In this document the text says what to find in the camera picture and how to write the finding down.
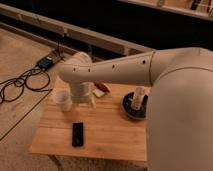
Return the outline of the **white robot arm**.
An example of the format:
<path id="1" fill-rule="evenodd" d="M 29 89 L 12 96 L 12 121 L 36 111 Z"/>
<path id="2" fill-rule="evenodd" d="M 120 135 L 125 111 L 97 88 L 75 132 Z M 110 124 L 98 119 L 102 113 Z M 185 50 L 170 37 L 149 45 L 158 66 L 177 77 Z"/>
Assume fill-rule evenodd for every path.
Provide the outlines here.
<path id="1" fill-rule="evenodd" d="M 213 171 L 213 51 L 199 47 L 156 50 L 92 62 L 78 52 L 60 78 L 80 103 L 91 82 L 148 86 L 148 171 Z"/>

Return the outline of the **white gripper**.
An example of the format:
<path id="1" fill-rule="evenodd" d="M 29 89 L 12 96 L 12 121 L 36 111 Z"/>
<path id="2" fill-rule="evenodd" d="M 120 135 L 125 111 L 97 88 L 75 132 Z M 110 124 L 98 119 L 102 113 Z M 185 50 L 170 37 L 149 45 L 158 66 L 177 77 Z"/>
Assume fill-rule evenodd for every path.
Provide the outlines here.
<path id="1" fill-rule="evenodd" d="M 95 107 L 90 82 L 71 83 L 69 87 L 73 107 L 77 107 L 80 104 L 88 104 L 91 107 Z"/>

